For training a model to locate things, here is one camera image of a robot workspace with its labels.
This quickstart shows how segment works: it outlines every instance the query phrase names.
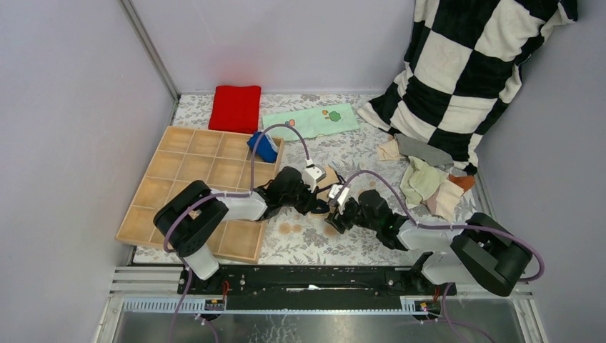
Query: table surface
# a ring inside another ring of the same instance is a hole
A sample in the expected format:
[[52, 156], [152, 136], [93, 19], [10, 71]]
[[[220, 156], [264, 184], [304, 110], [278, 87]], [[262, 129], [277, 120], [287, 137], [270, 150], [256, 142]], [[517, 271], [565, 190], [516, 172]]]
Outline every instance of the table surface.
[[[309, 109], [313, 107], [350, 103], [354, 111], [376, 95], [301, 95], [264, 94], [261, 97], [261, 115]], [[212, 95], [184, 95], [173, 125], [208, 129], [212, 111]], [[306, 139], [309, 154], [314, 163], [330, 166], [345, 178], [353, 173], [369, 169], [383, 176], [398, 189], [404, 170], [409, 162], [380, 161], [377, 145], [388, 140], [389, 135], [357, 116], [360, 130], [342, 132], [315, 139]], [[282, 155], [282, 167], [304, 166], [304, 150], [298, 141], [287, 142]], [[464, 175], [459, 169], [451, 173]], [[354, 197], [365, 190], [376, 189], [392, 209], [402, 213], [397, 200], [388, 188], [370, 175], [357, 177], [351, 185]], [[472, 192], [464, 194], [455, 210], [455, 220], [469, 219], [475, 212]], [[412, 214], [426, 222], [443, 222], [430, 214], [425, 205], [412, 210]], [[421, 252], [401, 252], [384, 247], [374, 232], [353, 227], [341, 235], [323, 218], [303, 216], [294, 209], [282, 209], [280, 214], [267, 222], [259, 264], [340, 264], [340, 265], [402, 265], [414, 264]], [[158, 249], [137, 247], [133, 262], [181, 263], [176, 255]]]

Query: wooden tray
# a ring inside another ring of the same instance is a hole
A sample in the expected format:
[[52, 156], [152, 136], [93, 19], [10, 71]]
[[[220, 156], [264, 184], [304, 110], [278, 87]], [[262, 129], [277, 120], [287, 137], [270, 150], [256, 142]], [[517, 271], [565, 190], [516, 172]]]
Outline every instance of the wooden tray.
[[[116, 239], [127, 244], [162, 249], [164, 236], [156, 229], [154, 215], [190, 182], [202, 180], [209, 187], [245, 192], [250, 187], [251, 135], [169, 126], [136, 191]], [[254, 160], [254, 183], [260, 186], [278, 173], [284, 140], [276, 163]], [[257, 263], [265, 222], [221, 223], [207, 244], [214, 256]]]

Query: floor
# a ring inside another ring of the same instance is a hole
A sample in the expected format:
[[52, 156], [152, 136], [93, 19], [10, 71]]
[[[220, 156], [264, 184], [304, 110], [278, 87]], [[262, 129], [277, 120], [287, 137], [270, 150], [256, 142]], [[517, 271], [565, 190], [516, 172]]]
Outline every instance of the floor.
[[[296, 111], [333, 104], [350, 103], [358, 109], [376, 95], [301, 95], [264, 94], [261, 97], [261, 115]], [[173, 125], [207, 129], [212, 111], [212, 95], [184, 95]], [[370, 169], [382, 175], [392, 186], [399, 185], [407, 161], [379, 161], [377, 145], [389, 135], [376, 129], [357, 116], [360, 130], [308, 139], [309, 153], [314, 162], [330, 166], [347, 177], [361, 169]], [[287, 143], [282, 166], [301, 168], [303, 148], [298, 141]], [[451, 173], [463, 175], [453, 169]], [[362, 175], [352, 184], [351, 194], [356, 197], [367, 189], [377, 189], [390, 206], [398, 209], [396, 199], [387, 187], [373, 177]], [[467, 192], [455, 211], [457, 221], [464, 221], [475, 211], [472, 192]], [[417, 207], [413, 215], [427, 222], [439, 222], [425, 206]], [[340, 264], [340, 265], [412, 265], [420, 252], [389, 250], [375, 237], [374, 232], [354, 227], [341, 235], [325, 224], [323, 219], [302, 216], [294, 209], [283, 209], [280, 215], [269, 220], [261, 250], [260, 264]], [[180, 263], [177, 256], [158, 249], [138, 247], [136, 263]]]
[[[453, 320], [485, 330], [496, 342], [524, 342], [513, 305], [506, 299], [448, 301]], [[116, 343], [165, 343], [172, 314], [125, 312]], [[381, 314], [259, 315], [224, 314], [213, 321], [219, 342], [458, 342], [446, 323], [420, 324], [411, 316]], [[481, 334], [459, 327], [471, 343], [488, 342]], [[180, 314], [173, 342], [214, 342], [211, 329], [191, 314]]]

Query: white wall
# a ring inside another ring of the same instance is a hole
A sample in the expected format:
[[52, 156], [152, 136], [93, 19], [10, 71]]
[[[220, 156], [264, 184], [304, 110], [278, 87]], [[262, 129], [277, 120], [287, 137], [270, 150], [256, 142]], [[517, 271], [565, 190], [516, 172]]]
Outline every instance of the white wall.
[[0, 2], [0, 342], [90, 342], [172, 100], [117, 1]]
[[135, 0], [180, 92], [384, 91], [403, 69], [414, 0]]
[[580, 1], [524, 67], [525, 85], [480, 144], [499, 221], [547, 263], [532, 283], [551, 343], [603, 342], [606, 299], [606, 2]]

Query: black and white checkered pillow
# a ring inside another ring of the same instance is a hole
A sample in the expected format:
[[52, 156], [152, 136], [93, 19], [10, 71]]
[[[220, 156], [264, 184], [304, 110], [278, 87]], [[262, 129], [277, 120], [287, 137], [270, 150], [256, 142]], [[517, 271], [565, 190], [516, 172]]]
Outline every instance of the black and white checkered pillow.
[[576, 20], [576, 0], [417, 0], [406, 69], [358, 113], [475, 174], [475, 148], [520, 90], [521, 64]]

